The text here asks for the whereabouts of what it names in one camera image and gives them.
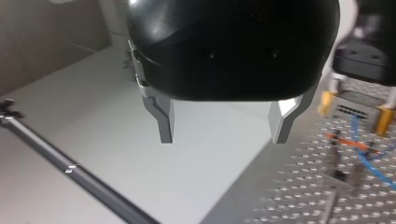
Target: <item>wire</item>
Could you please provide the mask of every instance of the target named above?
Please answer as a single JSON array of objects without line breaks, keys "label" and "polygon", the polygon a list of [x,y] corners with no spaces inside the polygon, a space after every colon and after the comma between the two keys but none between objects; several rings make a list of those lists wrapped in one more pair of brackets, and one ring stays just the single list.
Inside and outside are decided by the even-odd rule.
[{"label": "wire", "polygon": [[[352,117],[352,138],[354,141],[359,141],[359,134],[358,134],[358,117],[357,116],[353,116]],[[393,183],[393,180],[386,177],[384,174],[382,174],[379,170],[377,170],[371,163],[370,161],[367,160],[366,155],[359,151],[358,148],[354,148],[355,150],[358,151],[359,153],[359,160],[361,161],[361,163],[366,167],[366,169],[368,169],[370,172],[373,173],[373,175],[375,175],[376,177],[378,177],[380,180],[382,180],[383,182],[389,184],[392,188],[396,189],[396,184]]]}]

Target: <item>white wall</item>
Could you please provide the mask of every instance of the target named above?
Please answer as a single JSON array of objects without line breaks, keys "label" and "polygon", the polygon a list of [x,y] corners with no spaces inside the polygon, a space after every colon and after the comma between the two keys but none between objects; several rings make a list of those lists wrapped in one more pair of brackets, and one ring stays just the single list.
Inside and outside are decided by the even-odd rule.
[{"label": "white wall", "polygon": [[125,15],[127,2],[127,0],[99,0],[113,46],[119,49],[127,49]]}]

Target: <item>perforated metal table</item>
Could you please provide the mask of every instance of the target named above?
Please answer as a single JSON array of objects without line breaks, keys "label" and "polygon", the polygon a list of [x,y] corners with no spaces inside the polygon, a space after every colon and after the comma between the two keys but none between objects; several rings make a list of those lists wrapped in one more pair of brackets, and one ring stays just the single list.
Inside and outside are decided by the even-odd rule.
[{"label": "perforated metal table", "polygon": [[[312,105],[297,120],[285,145],[271,142],[224,194],[202,224],[320,223],[332,190],[321,185],[323,162],[330,139],[325,134],[340,130],[351,138],[350,121],[325,119],[317,112],[323,81]],[[389,88],[350,79],[347,90],[385,99]],[[360,141],[374,141],[377,149],[387,148],[396,139],[396,127],[382,138],[359,128]],[[348,172],[358,159],[352,147],[341,146],[340,169]],[[396,180],[396,154],[389,153],[373,165]],[[330,223],[396,223],[396,190],[366,172],[355,197],[341,192]]]}]

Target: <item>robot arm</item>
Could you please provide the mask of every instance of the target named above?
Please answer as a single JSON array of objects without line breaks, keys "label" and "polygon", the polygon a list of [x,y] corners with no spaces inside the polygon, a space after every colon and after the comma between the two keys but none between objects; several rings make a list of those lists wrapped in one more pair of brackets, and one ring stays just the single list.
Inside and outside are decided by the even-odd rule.
[{"label": "robot arm", "polygon": [[[337,0],[130,1],[139,87],[162,142],[172,142],[171,98],[275,101],[269,117],[274,142],[286,142],[312,101],[338,23]],[[155,95],[147,97],[146,90]]]}]

